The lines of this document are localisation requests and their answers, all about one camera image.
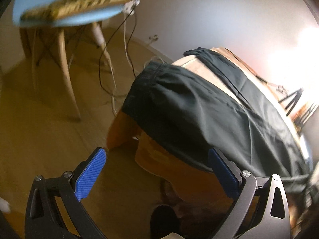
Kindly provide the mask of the dark green pants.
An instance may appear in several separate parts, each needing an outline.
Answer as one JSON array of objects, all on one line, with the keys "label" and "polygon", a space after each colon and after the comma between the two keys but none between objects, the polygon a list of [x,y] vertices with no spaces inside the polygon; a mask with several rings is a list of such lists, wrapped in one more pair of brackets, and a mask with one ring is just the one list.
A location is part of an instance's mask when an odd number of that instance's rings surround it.
[{"label": "dark green pants", "polygon": [[180,66],[151,62],[137,76],[122,106],[153,140],[187,164],[210,171],[218,148],[239,169],[259,177],[278,174],[289,194],[307,186],[310,168],[286,115],[234,63],[197,48],[195,56],[232,92]]}]

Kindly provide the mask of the black tripod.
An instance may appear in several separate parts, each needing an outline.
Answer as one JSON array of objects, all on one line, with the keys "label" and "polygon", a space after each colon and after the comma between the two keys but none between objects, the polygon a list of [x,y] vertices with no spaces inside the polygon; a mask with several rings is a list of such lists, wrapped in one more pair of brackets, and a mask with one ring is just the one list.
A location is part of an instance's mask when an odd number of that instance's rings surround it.
[{"label": "black tripod", "polygon": [[305,101],[305,92],[302,88],[291,94],[286,93],[278,102],[284,108],[286,116],[292,120],[298,133],[301,133],[309,118],[318,109],[318,103]]}]

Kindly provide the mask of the patterned cloth on chair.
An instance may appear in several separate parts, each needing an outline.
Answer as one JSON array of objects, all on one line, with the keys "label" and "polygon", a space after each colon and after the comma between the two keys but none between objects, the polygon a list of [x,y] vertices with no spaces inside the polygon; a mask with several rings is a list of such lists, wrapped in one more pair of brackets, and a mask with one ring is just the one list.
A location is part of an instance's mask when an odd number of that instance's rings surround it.
[{"label": "patterned cloth on chair", "polygon": [[49,4],[26,10],[20,20],[52,22],[84,12],[123,5],[131,1],[133,0],[55,0]]}]

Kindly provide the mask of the blue round chair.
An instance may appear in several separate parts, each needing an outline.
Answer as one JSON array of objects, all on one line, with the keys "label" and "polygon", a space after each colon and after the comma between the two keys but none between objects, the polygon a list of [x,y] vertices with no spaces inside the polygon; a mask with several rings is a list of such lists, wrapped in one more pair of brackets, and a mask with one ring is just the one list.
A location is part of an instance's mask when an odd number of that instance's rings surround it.
[{"label": "blue round chair", "polygon": [[31,54],[33,88],[37,89],[36,43],[40,38],[39,31],[43,27],[56,29],[54,40],[58,45],[58,66],[62,70],[62,78],[75,116],[80,119],[81,115],[71,84],[71,61],[67,59],[65,29],[90,25],[95,42],[102,49],[102,56],[105,57],[110,72],[113,73],[114,67],[107,50],[108,43],[105,41],[100,22],[120,14],[128,1],[130,0],[15,0],[12,14],[14,25],[34,30]]}]

